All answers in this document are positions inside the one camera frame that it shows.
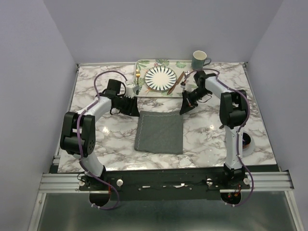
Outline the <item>grey cloth napkin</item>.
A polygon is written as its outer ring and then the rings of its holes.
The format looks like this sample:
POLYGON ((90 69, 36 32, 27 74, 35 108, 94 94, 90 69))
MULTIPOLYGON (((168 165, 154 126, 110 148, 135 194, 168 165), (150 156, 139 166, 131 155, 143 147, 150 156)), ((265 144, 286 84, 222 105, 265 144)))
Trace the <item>grey cloth napkin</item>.
POLYGON ((153 154, 183 154, 183 116, 179 111, 141 111, 134 149, 153 154))

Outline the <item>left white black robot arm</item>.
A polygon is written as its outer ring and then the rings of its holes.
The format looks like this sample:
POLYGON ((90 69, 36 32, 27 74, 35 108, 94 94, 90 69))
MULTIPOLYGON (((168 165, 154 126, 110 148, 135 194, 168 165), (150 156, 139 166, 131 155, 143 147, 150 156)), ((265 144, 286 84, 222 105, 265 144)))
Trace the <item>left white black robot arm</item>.
POLYGON ((121 179, 116 181, 115 187, 106 181, 106 168, 94 152, 96 122, 113 109, 124 115, 139 117, 138 99, 135 95, 138 89, 136 84, 126 85, 110 79, 107 88, 98 93, 92 103, 77 112, 67 112, 64 115, 60 147, 79 161, 85 174, 91 177, 91 186, 96 190, 102 190, 106 185, 115 190, 123 185, 121 179))

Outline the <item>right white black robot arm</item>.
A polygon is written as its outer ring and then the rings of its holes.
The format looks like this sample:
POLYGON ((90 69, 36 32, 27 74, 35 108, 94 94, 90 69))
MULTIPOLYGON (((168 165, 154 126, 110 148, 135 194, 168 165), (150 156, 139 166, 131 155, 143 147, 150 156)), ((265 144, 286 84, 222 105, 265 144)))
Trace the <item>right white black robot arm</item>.
POLYGON ((226 160, 220 180, 228 189, 233 188, 245 178, 245 167, 242 162, 243 133, 250 116, 249 101, 244 90, 236 90, 221 80, 219 71, 203 68, 185 73, 181 82, 184 88, 188 77, 193 75, 197 88, 191 92, 182 92, 182 106, 180 114, 183 115, 198 106, 197 101, 210 94, 220 99, 219 118, 225 128, 226 135, 226 160))

